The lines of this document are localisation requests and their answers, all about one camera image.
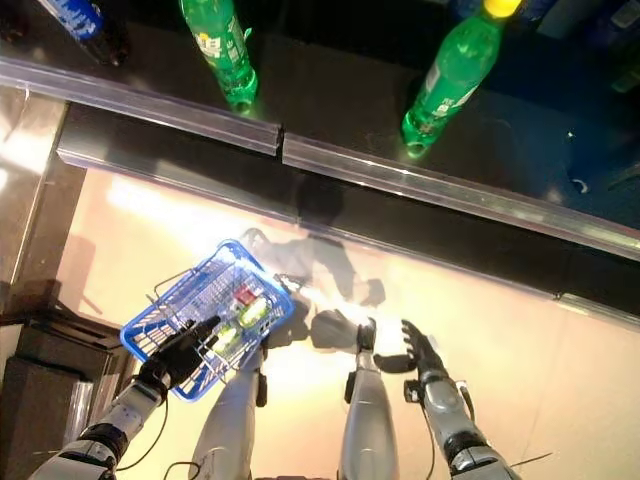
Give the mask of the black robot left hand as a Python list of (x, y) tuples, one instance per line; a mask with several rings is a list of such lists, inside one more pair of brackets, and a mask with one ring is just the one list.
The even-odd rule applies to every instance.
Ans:
[(136, 381), (166, 397), (169, 390), (184, 383), (203, 363), (200, 350), (221, 322), (218, 315), (196, 323), (192, 320), (166, 339), (142, 365)]

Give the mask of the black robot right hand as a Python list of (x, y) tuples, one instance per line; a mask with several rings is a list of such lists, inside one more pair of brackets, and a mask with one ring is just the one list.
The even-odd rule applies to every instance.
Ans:
[(375, 354), (375, 365), (384, 373), (403, 374), (417, 371), (418, 380), (426, 385), (438, 379), (449, 378), (440, 355), (435, 351), (429, 339), (410, 321), (401, 321), (403, 340), (406, 346), (404, 354)]

